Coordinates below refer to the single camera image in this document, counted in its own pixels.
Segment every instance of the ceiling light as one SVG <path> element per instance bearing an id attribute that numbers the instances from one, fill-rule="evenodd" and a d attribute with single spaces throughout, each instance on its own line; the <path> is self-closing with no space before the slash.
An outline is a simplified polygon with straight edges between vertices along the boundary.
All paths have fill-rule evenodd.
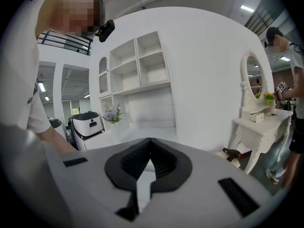
<path id="1" fill-rule="evenodd" d="M 289 62 L 290 59 L 289 58 L 286 58 L 286 57 L 281 57 L 282 60 L 286 61 L 286 62 Z"/>
<path id="2" fill-rule="evenodd" d="M 251 8 L 246 7 L 244 5 L 241 6 L 241 9 L 247 10 L 247 11 L 252 12 L 252 13 L 254 12 L 254 9 L 251 9 Z"/>
<path id="3" fill-rule="evenodd" d="M 41 92 L 45 92 L 46 91 L 42 82 L 38 83 L 38 85 L 39 85 L 39 88 L 40 88 Z"/>

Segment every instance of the vanity table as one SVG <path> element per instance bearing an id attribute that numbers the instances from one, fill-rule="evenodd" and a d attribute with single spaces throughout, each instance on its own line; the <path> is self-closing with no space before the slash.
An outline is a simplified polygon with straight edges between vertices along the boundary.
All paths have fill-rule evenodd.
<path id="1" fill-rule="evenodd" d="M 260 76 L 264 82 L 262 87 L 261 96 L 257 99 L 253 94 L 248 77 L 247 61 L 253 61 L 254 67 L 258 66 L 260 69 Z M 242 58 L 242 72 L 243 72 L 243 89 L 245 92 L 244 103 L 242 107 L 242 117 L 234 119 L 234 122 L 238 124 L 237 132 L 234 141 L 230 148 L 236 149 L 240 142 L 244 144 L 246 148 L 252 150 L 249 162 L 245 168 L 245 173 L 250 173 L 255 166 L 260 153 L 267 153 L 271 145 L 278 141 L 282 136 L 283 145 L 281 150 L 286 145 L 289 127 L 290 117 L 293 112 L 275 109 L 273 105 L 265 105 L 264 93 L 268 92 L 267 84 L 263 68 L 256 55 L 253 52 L 246 53 Z M 264 114 L 264 119 L 261 122 L 253 122 L 250 120 L 252 114 Z M 280 161 L 280 154 L 277 155 L 277 162 Z"/>

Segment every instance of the person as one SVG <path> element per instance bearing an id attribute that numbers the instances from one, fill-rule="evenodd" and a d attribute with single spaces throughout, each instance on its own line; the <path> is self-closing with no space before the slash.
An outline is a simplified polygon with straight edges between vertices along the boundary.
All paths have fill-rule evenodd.
<path id="1" fill-rule="evenodd" d="M 290 188 L 296 175 L 297 165 L 304 151 L 304 50 L 297 44 L 292 43 L 276 27 L 270 27 L 266 33 L 268 48 L 274 54 L 288 52 L 290 55 L 290 66 L 294 78 L 294 88 L 280 93 L 276 91 L 276 101 L 288 98 L 297 98 L 294 120 L 294 133 L 289 150 L 291 151 L 283 167 L 277 171 L 266 170 L 266 176 L 277 184 L 285 173 L 282 188 Z"/>
<path id="2" fill-rule="evenodd" d="M 25 0 L 1 41 L 0 123 L 30 129 L 60 154 L 74 152 L 51 127 L 39 98 L 37 39 L 46 30 L 92 35 L 104 23 L 103 0 Z"/>

